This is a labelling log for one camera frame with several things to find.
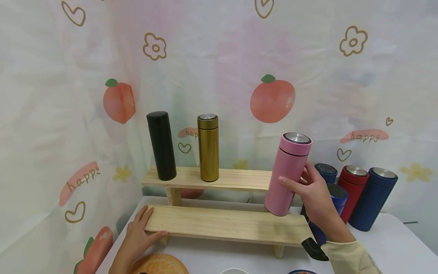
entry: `yellow flower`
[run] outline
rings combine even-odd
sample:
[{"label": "yellow flower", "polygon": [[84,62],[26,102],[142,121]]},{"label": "yellow flower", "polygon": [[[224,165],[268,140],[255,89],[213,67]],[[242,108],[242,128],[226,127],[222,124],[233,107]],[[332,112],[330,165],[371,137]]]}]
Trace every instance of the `yellow flower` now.
[{"label": "yellow flower", "polygon": [[235,169],[248,169],[248,160],[241,160],[237,162],[237,164],[234,164],[233,167]]},{"label": "yellow flower", "polygon": [[350,26],[345,32],[345,38],[339,44],[339,50],[345,57],[351,54],[359,54],[364,50],[364,44],[368,40],[368,34],[364,30],[358,30],[356,26]]},{"label": "yellow flower", "polygon": [[145,34],[145,45],[143,53],[154,61],[158,58],[166,58],[166,42],[161,37],[156,37],[155,34],[148,32]]},{"label": "yellow flower", "polygon": [[431,175],[433,171],[430,168],[422,168],[419,163],[412,163],[411,168],[401,167],[400,170],[408,175],[406,181],[431,181]]},{"label": "yellow flower", "polygon": [[128,166],[125,166],[123,169],[121,167],[116,167],[116,175],[113,176],[113,181],[121,180],[123,183],[126,183],[126,180],[131,177],[131,171]]}]

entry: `hand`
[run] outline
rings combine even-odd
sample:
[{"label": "hand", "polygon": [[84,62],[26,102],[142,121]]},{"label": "hand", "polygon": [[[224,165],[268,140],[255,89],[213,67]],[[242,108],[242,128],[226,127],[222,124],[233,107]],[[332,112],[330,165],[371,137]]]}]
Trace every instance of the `hand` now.
[{"label": "hand", "polygon": [[310,162],[306,162],[301,177],[299,182],[281,176],[278,181],[301,196],[307,216],[330,241],[354,242],[356,239],[338,215],[327,183],[318,170]]},{"label": "hand", "polygon": [[167,236],[166,231],[159,231],[152,235],[146,235],[145,227],[154,208],[148,210],[145,205],[128,224],[125,239],[114,258],[109,273],[127,273],[129,266],[141,256],[150,246]]}]

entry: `white table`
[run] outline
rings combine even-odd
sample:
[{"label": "white table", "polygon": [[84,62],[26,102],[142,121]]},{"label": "white table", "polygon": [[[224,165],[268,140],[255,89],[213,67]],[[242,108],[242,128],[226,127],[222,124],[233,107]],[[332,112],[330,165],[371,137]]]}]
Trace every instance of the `white table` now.
[{"label": "white table", "polygon": [[[166,197],[144,196],[129,221],[145,204],[167,204]],[[260,204],[231,203],[183,199],[184,206],[263,211]],[[299,214],[299,207],[291,207],[292,214]],[[382,213],[369,232],[350,230],[361,241],[384,274],[428,273],[438,269],[438,257],[420,241],[399,219]],[[97,270],[107,274],[114,257],[126,235],[126,226]],[[276,259],[272,246],[171,237],[166,248],[150,248],[150,252],[167,253],[181,260],[190,274],[219,274],[237,267],[249,274],[287,274],[296,269],[306,269],[318,274],[333,274],[329,262],[310,258],[303,248],[285,247],[282,259]]]}]

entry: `pink thermos bottle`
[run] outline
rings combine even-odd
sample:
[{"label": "pink thermos bottle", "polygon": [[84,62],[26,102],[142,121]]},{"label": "pink thermos bottle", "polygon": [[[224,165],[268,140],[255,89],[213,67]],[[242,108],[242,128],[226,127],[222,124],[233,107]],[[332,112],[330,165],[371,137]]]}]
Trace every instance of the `pink thermos bottle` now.
[{"label": "pink thermos bottle", "polygon": [[272,214],[285,216],[288,213],[295,193],[280,184],[278,177],[299,181],[311,146],[312,140],[306,135],[288,132],[281,136],[265,198],[265,207]]}]

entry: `red thermos bottle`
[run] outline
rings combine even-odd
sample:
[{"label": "red thermos bottle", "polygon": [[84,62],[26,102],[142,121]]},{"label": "red thermos bottle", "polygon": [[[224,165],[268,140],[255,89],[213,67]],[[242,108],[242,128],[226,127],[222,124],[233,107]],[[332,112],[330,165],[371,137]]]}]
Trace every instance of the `red thermos bottle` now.
[{"label": "red thermos bottle", "polygon": [[345,203],[344,210],[341,213],[341,219],[344,223],[348,222],[356,206],[365,184],[370,175],[362,168],[355,166],[344,166],[338,179],[338,185],[342,186],[348,192],[348,199]]}]

